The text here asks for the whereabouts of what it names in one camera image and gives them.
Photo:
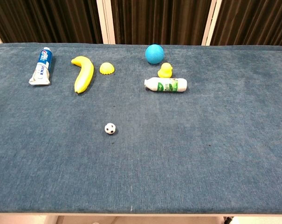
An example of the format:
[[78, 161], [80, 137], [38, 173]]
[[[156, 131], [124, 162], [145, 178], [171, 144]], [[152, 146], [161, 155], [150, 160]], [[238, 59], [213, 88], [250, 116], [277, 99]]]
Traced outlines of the yellow toy banana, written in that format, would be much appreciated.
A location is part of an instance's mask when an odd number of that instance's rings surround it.
[[74, 83], [74, 90], [76, 93], [83, 93], [89, 86], [93, 73], [94, 65], [93, 63], [85, 56], [77, 56], [71, 60], [71, 63], [81, 67], [79, 75], [76, 78]]

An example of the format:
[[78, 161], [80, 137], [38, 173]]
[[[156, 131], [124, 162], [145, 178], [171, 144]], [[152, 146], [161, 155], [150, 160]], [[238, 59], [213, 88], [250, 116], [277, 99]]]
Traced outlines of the dark brown curtain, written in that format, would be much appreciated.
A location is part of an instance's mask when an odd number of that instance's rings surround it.
[[[200, 45], [212, 0], [111, 0], [117, 44]], [[103, 43], [96, 0], [0, 0], [2, 42]], [[281, 45], [282, 0], [222, 0], [212, 45]]]

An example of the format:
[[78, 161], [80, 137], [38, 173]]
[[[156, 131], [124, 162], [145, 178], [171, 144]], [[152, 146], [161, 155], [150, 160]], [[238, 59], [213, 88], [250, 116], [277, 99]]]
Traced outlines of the yellow half-dome shell toy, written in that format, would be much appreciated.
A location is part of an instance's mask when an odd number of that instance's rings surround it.
[[111, 63], [104, 62], [101, 64], [99, 71], [103, 75], [110, 75], [115, 71], [115, 68]]

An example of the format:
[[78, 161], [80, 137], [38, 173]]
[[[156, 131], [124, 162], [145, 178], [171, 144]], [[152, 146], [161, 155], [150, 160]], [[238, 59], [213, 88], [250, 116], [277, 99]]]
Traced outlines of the small soccer ball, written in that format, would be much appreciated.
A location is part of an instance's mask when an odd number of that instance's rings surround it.
[[105, 125], [104, 130], [107, 134], [114, 134], [116, 131], [116, 126], [113, 123], [108, 123]]

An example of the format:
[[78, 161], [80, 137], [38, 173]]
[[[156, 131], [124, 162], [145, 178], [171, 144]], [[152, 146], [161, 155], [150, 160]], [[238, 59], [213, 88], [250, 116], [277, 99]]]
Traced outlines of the blue table cloth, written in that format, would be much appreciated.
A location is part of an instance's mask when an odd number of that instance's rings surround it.
[[43, 47], [0, 44], [0, 213], [282, 214], [282, 46], [164, 46], [181, 93], [142, 45], [52, 43], [32, 86]]

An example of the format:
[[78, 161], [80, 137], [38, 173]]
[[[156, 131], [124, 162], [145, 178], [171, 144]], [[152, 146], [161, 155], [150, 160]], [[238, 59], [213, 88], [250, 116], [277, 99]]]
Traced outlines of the blue ball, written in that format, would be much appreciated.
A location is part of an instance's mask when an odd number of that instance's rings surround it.
[[145, 51], [145, 58], [150, 64], [159, 64], [164, 59], [164, 50], [158, 44], [149, 45]]

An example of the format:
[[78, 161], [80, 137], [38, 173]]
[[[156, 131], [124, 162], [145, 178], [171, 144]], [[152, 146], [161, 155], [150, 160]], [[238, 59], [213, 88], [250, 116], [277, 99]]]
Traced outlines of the toothpaste tube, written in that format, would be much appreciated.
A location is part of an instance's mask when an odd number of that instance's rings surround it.
[[50, 66], [53, 54], [50, 48], [44, 47], [40, 52], [35, 71], [29, 80], [31, 85], [49, 85], [50, 84]]

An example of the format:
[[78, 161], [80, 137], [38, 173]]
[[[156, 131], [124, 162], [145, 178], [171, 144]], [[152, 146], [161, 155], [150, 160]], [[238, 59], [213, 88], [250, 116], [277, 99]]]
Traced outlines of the white green-labelled bottle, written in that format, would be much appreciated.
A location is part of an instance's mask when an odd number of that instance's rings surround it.
[[187, 89], [187, 80], [184, 78], [152, 77], [144, 80], [144, 86], [151, 91], [184, 92]]

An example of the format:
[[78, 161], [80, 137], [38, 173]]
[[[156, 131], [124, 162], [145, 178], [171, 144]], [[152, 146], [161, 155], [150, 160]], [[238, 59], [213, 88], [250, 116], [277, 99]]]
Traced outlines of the yellow rubber duck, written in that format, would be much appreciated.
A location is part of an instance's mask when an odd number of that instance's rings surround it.
[[158, 71], [160, 78], [171, 78], [172, 77], [172, 66], [170, 63], [163, 63], [160, 70]]

